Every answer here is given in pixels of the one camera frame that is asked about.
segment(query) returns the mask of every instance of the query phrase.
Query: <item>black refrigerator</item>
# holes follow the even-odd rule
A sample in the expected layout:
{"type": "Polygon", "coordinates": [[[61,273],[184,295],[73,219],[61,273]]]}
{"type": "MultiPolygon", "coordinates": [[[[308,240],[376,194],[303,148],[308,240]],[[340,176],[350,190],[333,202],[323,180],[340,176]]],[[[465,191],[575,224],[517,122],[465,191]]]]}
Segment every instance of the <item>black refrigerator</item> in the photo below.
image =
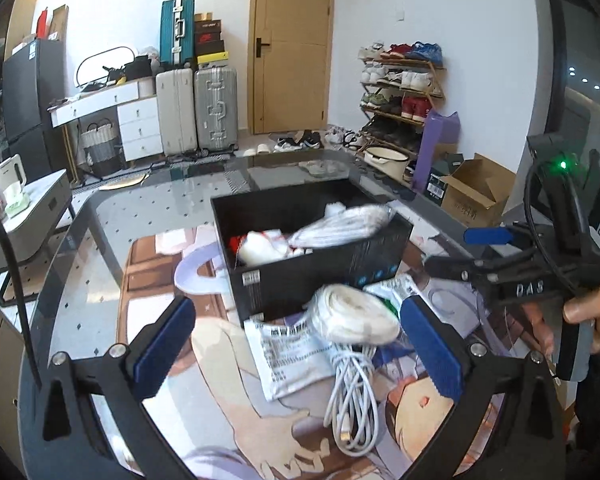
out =
{"type": "Polygon", "coordinates": [[[11,155],[20,154],[32,182],[69,168],[62,132],[51,125],[46,111],[64,98],[64,44],[34,40],[2,67],[4,128],[11,155]]]}

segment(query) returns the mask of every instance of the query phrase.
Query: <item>blue rubber pad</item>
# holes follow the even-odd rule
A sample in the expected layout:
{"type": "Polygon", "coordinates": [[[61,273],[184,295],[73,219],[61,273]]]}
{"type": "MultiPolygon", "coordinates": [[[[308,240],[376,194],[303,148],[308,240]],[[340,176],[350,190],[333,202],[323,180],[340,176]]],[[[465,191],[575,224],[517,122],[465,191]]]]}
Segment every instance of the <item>blue rubber pad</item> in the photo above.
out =
{"type": "Polygon", "coordinates": [[[438,393],[458,402],[464,390],[460,363],[411,298],[402,302],[400,324],[438,393]]]}
{"type": "Polygon", "coordinates": [[[506,227],[475,227],[464,232],[464,243],[469,245],[506,245],[512,240],[506,227]]]}
{"type": "Polygon", "coordinates": [[[195,323],[193,302],[183,298],[134,365],[133,393],[137,400],[155,397],[195,323]]]}

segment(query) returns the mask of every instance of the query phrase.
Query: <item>bolt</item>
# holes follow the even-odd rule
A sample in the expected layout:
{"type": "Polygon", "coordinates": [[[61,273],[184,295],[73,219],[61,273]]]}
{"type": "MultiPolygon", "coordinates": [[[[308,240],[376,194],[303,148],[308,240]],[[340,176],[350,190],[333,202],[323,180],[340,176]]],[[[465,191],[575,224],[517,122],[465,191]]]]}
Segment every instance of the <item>bolt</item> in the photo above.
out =
{"type": "Polygon", "coordinates": [[[51,358],[51,362],[56,366],[59,366],[66,361],[67,357],[68,355],[66,354],[66,352],[56,352],[51,358]]]}
{"type": "Polygon", "coordinates": [[[122,357],[126,353],[126,346],[122,343],[116,343],[109,348],[109,355],[113,358],[122,357]]]}
{"type": "Polygon", "coordinates": [[[482,343],[474,343],[470,347],[471,353],[476,357],[484,357],[487,355],[487,347],[482,343]]]}
{"type": "Polygon", "coordinates": [[[544,357],[538,350],[533,350],[531,352],[531,360],[539,365],[542,361],[544,361],[544,357]]]}

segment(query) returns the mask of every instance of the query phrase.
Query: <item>black door handle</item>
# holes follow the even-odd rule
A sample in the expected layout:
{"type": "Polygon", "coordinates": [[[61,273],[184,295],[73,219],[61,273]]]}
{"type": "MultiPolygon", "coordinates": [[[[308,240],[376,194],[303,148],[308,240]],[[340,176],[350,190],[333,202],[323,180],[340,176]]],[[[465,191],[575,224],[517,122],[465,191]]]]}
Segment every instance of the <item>black door handle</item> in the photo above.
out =
{"type": "Polygon", "coordinates": [[[262,57],[262,47],[271,46],[270,43],[262,43],[262,38],[256,38],[256,57],[262,57]]]}

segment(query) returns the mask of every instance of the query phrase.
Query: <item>barcode label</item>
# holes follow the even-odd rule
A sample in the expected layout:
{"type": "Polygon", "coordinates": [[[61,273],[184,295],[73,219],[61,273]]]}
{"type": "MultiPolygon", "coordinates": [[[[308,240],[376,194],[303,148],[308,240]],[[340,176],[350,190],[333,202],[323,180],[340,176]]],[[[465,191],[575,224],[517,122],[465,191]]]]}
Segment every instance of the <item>barcode label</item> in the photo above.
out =
{"type": "Polygon", "coordinates": [[[429,185],[427,186],[427,191],[437,196],[438,198],[442,198],[445,195],[445,192],[442,190],[442,188],[434,186],[432,183],[429,183],[429,185]]]}
{"type": "Polygon", "coordinates": [[[254,283],[260,283],[259,270],[251,270],[250,272],[244,272],[242,274],[242,284],[244,286],[253,285],[254,283]]]}

